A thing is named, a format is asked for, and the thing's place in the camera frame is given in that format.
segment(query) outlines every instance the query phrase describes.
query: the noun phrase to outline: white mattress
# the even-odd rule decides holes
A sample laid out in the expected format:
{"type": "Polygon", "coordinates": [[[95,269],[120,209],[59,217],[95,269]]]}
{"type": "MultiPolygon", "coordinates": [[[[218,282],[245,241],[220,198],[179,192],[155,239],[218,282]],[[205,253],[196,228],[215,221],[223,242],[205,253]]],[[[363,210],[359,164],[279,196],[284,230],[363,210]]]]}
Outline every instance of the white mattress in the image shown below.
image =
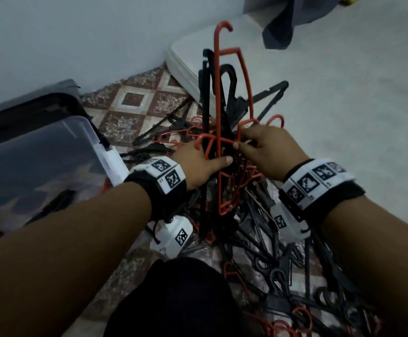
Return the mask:
{"type": "MultiPolygon", "coordinates": [[[[256,94],[288,80],[285,96],[264,118],[285,116],[287,128],[312,157],[331,157],[354,173],[370,198],[408,221],[408,0],[361,0],[299,26],[287,50],[266,50],[264,26],[276,6],[229,19],[221,48],[239,46],[256,94]]],[[[174,42],[167,66],[199,100],[202,50],[213,49],[215,25],[174,42]]],[[[236,56],[236,96],[246,98],[236,56]]],[[[229,80],[223,80],[228,90],[229,80]]],[[[256,116],[269,102],[254,106],[256,116]]],[[[214,112],[214,99],[211,100],[214,112]]]]}

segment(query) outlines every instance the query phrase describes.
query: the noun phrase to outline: finger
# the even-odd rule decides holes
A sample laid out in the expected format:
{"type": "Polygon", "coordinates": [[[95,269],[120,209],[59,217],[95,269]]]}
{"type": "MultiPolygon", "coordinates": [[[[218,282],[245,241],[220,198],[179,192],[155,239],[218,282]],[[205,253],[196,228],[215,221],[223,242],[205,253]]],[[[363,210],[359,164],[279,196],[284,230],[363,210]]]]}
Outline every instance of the finger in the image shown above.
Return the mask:
{"type": "Polygon", "coordinates": [[[258,156],[258,149],[243,143],[243,142],[235,142],[234,143],[235,150],[239,150],[243,155],[245,155],[251,161],[255,161],[256,157],[258,156]]]}
{"type": "Polygon", "coordinates": [[[265,130],[266,126],[265,125],[252,125],[251,127],[247,128],[247,129],[242,129],[241,130],[241,136],[244,139],[255,139],[258,140],[262,134],[263,131],[265,130]]]}
{"type": "Polygon", "coordinates": [[[225,167],[228,167],[230,164],[232,164],[233,161],[234,159],[232,158],[232,156],[214,158],[207,162],[207,168],[210,175],[212,175],[213,173],[224,169],[225,167]]]}

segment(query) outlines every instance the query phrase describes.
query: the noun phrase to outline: right hand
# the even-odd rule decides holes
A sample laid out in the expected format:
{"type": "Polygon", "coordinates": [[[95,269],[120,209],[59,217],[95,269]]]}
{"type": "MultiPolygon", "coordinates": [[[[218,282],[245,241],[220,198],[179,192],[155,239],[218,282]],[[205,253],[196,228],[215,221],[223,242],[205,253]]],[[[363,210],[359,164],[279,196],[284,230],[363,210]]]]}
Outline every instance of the right hand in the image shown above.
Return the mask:
{"type": "Polygon", "coordinates": [[[309,159],[287,130],[266,125],[253,125],[242,130],[242,137],[254,140],[257,146],[235,142],[243,153],[271,180],[283,181],[293,167],[309,159]]]}

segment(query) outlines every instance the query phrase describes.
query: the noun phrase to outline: wristband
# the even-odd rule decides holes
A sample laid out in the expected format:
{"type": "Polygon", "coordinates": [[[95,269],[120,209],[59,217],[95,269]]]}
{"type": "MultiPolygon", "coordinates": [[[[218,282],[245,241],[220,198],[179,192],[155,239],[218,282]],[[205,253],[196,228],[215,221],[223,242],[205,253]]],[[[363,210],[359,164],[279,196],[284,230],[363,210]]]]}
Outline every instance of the wristband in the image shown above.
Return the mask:
{"type": "Polygon", "coordinates": [[[329,158],[309,160],[287,176],[279,198],[298,221],[311,225],[322,223],[342,201],[365,193],[353,175],[329,158]]]}
{"type": "Polygon", "coordinates": [[[124,182],[143,187],[151,201],[150,221],[166,219],[187,200],[187,184],[181,166],[162,156],[134,166],[124,182]]]}

